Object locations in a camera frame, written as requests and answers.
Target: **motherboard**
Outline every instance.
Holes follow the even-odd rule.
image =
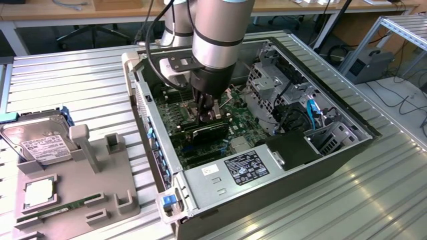
[[[222,96],[223,118],[196,123],[198,106],[191,91],[164,89],[156,99],[163,124],[186,170],[251,149],[267,137],[244,101],[246,93],[228,89]]]

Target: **warning label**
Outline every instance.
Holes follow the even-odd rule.
[[[270,174],[255,151],[226,160],[224,163],[235,183],[240,186]]]
[[[70,156],[70,150],[60,135],[47,136],[20,143],[38,161]]]

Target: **circuit board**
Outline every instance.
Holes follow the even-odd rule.
[[[224,136],[200,145],[187,145],[183,143],[186,142],[183,139],[188,136],[180,135],[184,132],[184,126],[196,122],[196,104],[192,97],[182,93],[176,102],[167,103],[166,99],[163,97],[156,99],[158,109],[178,158],[186,170],[238,153],[239,149],[232,146],[234,139],[246,140],[244,144],[252,147],[259,140],[267,137],[258,119],[252,116],[243,99],[239,97],[238,91],[228,90],[220,101],[223,116],[227,117],[204,126],[204,128],[215,128],[214,132],[226,131],[223,132],[226,133]]]

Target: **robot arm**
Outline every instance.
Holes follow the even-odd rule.
[[[255,0],[175,1],[175,39],[172,46],[184,46],[192,37],[192,58],[202,67],[192,69],[188,82],[194,101],[198,103],[199,119],[210,122],[222,118],[220,97],[230,86]],[[188,14],[192,12],[194,28]],[[174,27],[172,8],[166,14],[163,44],[171,44]]]

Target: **aluminum extrusion table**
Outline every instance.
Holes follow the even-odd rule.
[[[423,50],[423,52],[410,64],[410,67],[405,71],[403,75],[409,73],[411,68],[425,57],[427,51],[427,15],[381,16],[370,31],[367,32],[366,37],[359,44],[359,47],[357,48],[351,56],[346,58],[343,64],[339,67],[339,71],[343,75],[347,74],[361,52],[367,47],[373,37],[377,35],[381,26],[385,26],[393,33],[398,34]],[[382,48],[390,37],[391,35],[385,37],[385,39],[378,43],[377,47]]]
[[[418,143],[294,35],[281,31],[246,35],[259,37],[278,38],[383,137],[333,176],[203,239],[426,238],[427,155]],[[120,55],[138,49],[123,46],[16,57],[7,67],[4,110],[28,112],[64,103],[75,121],[88,125],[92,139],[116,131],[126,137],[140,214],[76,239],[174,238],[160,221],[158,191],[127,99]],[[10,239],[18,168],[16,154],[4,144],[2,149],[0,239]]]

